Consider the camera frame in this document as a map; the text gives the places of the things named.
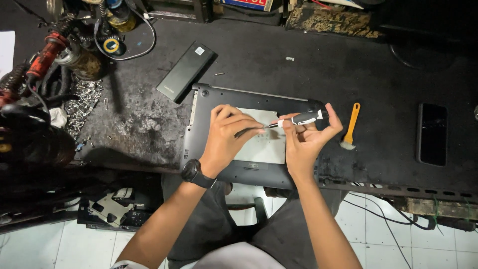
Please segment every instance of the white t-shirt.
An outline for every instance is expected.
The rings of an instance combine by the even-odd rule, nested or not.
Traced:
[[[235,243],[209,252],[200,260],[181,269],[285,269],[278,261],[261,249],[246,242]],[[111,269],[148,269],[139,263],[122,260]]]

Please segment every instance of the wristwatch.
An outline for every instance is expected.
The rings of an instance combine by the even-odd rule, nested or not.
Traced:
[[[216,179],[210,179],[201,172],[201,163],[196,159],[189,160],[181,171],[181,177],[184,181],[196,184],[199,187],[210,189],[216,182]]]

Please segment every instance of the cardboard box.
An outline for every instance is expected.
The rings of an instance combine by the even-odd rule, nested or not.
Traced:
[[[271,11],[272,1],[273,0],[215,0],[214,2],[262,11]]]

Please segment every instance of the hand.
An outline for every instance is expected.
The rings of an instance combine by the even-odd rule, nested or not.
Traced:
[[[285,160],[287,169],[294,181],[309,178],[313,174],[313,165],[320,150],[332,137],[342,131],[342,123],[332,105],[326,104],[330,126],[318,131],[315,123],[293,125],[284,121],[282,126],[286,136]],[[280,116],[279,119],[290,119],[299,113]]]
[[[216,178],[240,151],[242,146],[258,134],[263,134],[263,124],[239,109],[230,105],[219,105],[211,111],[211,125],[206,148],[199,159],[203,175]],[[234,137],[237,132],[251,128],[243,135]]]

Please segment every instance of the smartphone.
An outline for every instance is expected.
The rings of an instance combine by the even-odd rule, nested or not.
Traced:
[[[418,113],[417,161],[435,166],[446,165],[448,110],[422,103]]]

